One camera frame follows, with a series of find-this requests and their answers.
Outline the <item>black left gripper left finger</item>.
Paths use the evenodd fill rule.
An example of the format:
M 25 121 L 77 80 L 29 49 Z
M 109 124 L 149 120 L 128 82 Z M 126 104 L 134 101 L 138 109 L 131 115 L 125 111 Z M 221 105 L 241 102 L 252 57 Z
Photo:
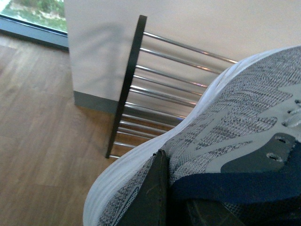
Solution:
M 168 162 L 164 150 L 154 160 L 137 196 L 118 220 L 118 226 L 165 226 L 167 207 Z

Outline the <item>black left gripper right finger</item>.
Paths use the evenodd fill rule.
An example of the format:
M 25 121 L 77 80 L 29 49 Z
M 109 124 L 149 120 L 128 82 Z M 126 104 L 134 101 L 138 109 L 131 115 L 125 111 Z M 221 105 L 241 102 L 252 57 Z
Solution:
M 234 214 L 220 202 L 187 200 L 185 202 L 186 226 L 244 226 Z

